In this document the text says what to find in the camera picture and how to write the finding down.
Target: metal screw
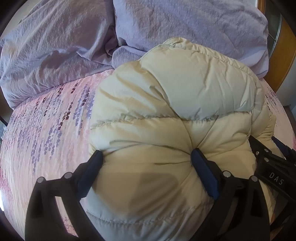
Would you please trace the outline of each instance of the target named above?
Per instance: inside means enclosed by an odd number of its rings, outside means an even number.
[[[64,178],[69,179],[69,178],[72,177],[72,175],[73,175],[73,173],[71,173],[71,172],[67,172],[67,173],[64,175]]]
[[[42,183],[44,181],[44,177],[39,177],[38,179],[37,179],[37,182],[38,183]]]
[[[224,171],[223,176],[225,177],[231,177],[231,173],[229,171]]]
[[[258,181],[258,178],[256,176],[251,176],[251,179],[253,182],[257,182]]]

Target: bed sheet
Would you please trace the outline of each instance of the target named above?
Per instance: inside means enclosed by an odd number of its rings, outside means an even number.
[[[36,179],[60,178],[88,160],[89,120],[95,90],[112,72],[107,70],[54,87],[28,99],[13,112],[0,153],[0,191],[5,215],[22,237]],[[296,148],[282,105],[266,81],[262,79],[261,83],[269,109],[277,117],[275,136]],[[67,231],[75,235],[61,200],[57,201]]]

